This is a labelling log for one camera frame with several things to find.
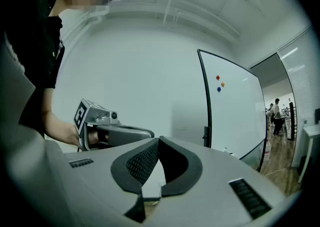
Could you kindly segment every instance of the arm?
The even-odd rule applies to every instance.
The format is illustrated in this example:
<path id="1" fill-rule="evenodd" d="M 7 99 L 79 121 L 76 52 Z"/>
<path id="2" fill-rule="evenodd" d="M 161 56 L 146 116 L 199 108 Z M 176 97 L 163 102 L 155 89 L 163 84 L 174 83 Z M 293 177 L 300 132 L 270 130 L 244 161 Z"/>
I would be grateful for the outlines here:
<path id="1" fill-rule="evenodd" d="M 57 17 L 60 15 L 64 10 L 68 9 L 65 0 L 56 0 L 55 4 L 51 10 L 50 17 Z"/>
<path id="2" fill-rule="evenodd" d="M 52 112 L 52 97 L 54 89 L 46 88 L 43 93 L 42 100 L 42 123 L 46 135 L 49 137 L 69 145 L 80 146 L 79 135 L 75 125 L 59 120 Z M 92 131 L 88 133 L 90 144 L 99 142 L 98 132 Z"/>

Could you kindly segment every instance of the person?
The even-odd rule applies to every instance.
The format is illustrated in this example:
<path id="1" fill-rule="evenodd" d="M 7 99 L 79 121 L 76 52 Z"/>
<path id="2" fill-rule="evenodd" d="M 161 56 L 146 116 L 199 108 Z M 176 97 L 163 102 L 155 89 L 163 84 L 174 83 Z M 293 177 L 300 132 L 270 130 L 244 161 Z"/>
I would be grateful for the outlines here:
<path id="1" fill-rule="evenodd" d="M 279 109 L 279 98 L 275 99 L 275 105 L 271 108 L 271 111 L 274 114 L 274 130 L 273 130 L 273 135 L 277 136 L 282 128 L 282 119 L 281 119 L 281 113 Z"/>
<path id="2" fill-rule="evenodd" d="M 274 106 L 274 104 L 270 103 L 270 107 L 269 107 L 268 111 L 271 111 L 273 106 Z M 271 116 L 270 116 L 270 123 L 271 123 L 271 125 L 274 124 L 274 114 L 272 112 L 271 112 Z"/>
<path id="3" fill-rule="evenodd" d="M 7 0 L 10 13 L 6 16 L 6 39 L 12 54 L 19 61 L 24 75 L 35 90 L 27 102 L 19 123 L 37 130 L 42 136 L 80 147 L 73 123 L 59 120 L 52 111 L 52 98 L 65 47 L 60 40 L 66 9 L 106 4 L 111 0 Z M 98 132 L 88 134 L 91 145 L 99 142 Z"/>

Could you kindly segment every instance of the white wall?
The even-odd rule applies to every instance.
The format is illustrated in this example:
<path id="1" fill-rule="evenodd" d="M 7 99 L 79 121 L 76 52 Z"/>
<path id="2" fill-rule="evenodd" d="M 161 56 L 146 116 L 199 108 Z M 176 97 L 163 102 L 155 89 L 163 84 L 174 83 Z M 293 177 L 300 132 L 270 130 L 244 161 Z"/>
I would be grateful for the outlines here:
<path id="1" fill-rule="evenodd" d="M 309 143 L 303 127 L 315 124 L 315 110 L 320 108 L 319 55 L 319 38 L 312 28 L 279 51 L 296 102 L 297 139 L 293 166 L 298 166 L 301 157 L 307 154 L 306 147 Z"/>
<path id="2" fill-rule="evenodd" d="M 72 122 L 81 98 L 118 112 L 123 124 L 203 145 L 207 101 L 197 49 L 234 60 L 197 30 L 154 19 L 110 18 L 89 30 L 60 68 L 53 112 Z M 143 187 L 158 197 L 160 164 Z"/>
<path id="3" fill-rule="evenodd" d="M 234 56 L 240 65 L 250 68 L 276 53 L 281 46 L 310 24 L 310 20 L 302 10 L 296 8 L 269 30 L 265 30 L 262 36 L 256 36 L 253 41 L 236 45 L 233 49 Z"/>
<path id="4" fill-rule="evenodd" d="M 292 93 L 292 88 L 288 78 L 278 83 L 262 88 L 262 92 L 264 97 L 264 104 L 267 109 L 269 109 L 271 103 L 275 104 L 276 98 L 279 98 L 280 100 L 280 109 L 286 107 L 289 108 L 290 102 L 293 102 L 293 105 L 295 105 L 294 95 Z"/>

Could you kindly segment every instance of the doorway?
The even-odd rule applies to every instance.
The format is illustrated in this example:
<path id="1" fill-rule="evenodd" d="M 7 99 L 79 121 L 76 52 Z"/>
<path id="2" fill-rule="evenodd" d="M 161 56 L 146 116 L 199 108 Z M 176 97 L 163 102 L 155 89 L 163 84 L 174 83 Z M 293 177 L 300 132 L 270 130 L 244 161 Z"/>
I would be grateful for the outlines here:
<path id="1" fill-rule="evenodd" d="M 250 71 L 260 80 L 268 119 L 269 145 L 260 173 L 289 196 L 300 189 L 297 169 L 291 167 L 297 138 L 297 113 L 292 86 L 277 53 L 251 67 Z M 276 99 L 279 100 L 280 115 L 275 119 L 273 106 Z"/>

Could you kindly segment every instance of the black pants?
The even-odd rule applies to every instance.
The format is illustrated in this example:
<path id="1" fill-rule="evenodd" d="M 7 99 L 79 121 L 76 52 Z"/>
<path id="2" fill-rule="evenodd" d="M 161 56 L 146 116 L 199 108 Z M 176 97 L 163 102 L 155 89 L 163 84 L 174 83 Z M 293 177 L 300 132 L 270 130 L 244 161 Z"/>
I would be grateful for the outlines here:
<path id="1" fill-rule="evenodd" d="M 274 135 L 278 135 L 280 132 L 280 129 L 282 128 L 282 119 L 281 118 L 275 118 L 273 120 L 275 127 L 274 127 L 274 131 L 273 134 Z"/>

